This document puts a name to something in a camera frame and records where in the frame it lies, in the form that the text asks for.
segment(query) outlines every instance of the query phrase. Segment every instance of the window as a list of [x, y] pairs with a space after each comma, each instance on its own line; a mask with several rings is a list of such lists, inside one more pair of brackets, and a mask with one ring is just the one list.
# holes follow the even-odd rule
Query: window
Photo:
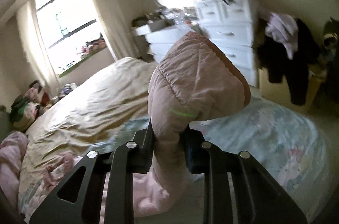
[[82, 46], [103, 31], [92, 0], [36, 0], [42, 40], [56, 73], [82, 58]]

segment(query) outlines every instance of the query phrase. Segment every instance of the silver screw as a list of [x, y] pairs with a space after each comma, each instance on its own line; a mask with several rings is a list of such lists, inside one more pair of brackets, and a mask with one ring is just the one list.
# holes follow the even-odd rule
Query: silver screw
[[240, 157], [244, 159], [248, 159], [251, 157], [251, 154], [248, 151], [242, 151], [240, 152]]
[[203, 142], [201, 144], [201, 147], [209, 149], [212, 146], [212, 144], [210, 142]]
[[88, 158], [95, 158], [97, 157], [98, 153], [94, 150], [90, 151], [89, 153], [87, 153], [87, 157]]
[[128, 143], [126, 144], [126, 146], [127, 146], [128, 148], [135, 148], [135, 147], [137, 146], [137, 143], [136, 143], [136, 142], [128, 142]]

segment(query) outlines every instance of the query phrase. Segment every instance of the curtain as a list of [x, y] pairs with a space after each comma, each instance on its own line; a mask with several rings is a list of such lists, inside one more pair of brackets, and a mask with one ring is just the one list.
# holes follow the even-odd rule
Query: curtain
[[34, 74], [52, 97], [57, 95], [60, 89], [59, 78], [42, 41], [35, 0], [29, 0], [17, 11], [17, 23], [23, 50]]
[[115, 60], [139, 57], [118, 0], [93, 0], [93, 3]]

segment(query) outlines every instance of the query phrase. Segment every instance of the drawer handle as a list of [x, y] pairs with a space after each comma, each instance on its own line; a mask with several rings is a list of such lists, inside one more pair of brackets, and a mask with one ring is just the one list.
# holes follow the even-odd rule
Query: drawer handle
[[234, 33], [228, 32], [228, 33], [223, 33], [223, 32], [218, 32], [219, 35], [225, 35], [225, 36], [235, 36]]

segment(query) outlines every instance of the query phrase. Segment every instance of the mattress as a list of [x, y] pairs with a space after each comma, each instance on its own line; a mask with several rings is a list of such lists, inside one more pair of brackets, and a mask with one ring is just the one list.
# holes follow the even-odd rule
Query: mattress
[[[20, 175], [21, 212], [40, 184], [44, 168], [62, 151], [72, 151], [75, 156], [93, 149], [113, 151], [147, 127], [149, 119], [142, 116], [147, 115], [147, 89], [154, 68], [136, 59], [120, 60], [98, 72], [30, 127]], [[224, 151], [249, 151], [309, 222], [328, 200], [334, 175], [331, 150], [324, 133], [308, 118], [252, 98], [237, 114], [192, 122], [190, 127], [202, 131], [207, 141]], [[190, 175], [185, 194], [169, 212], [137, 218], [135, 223], [201, 223], [202, 210], [203, 175]]]

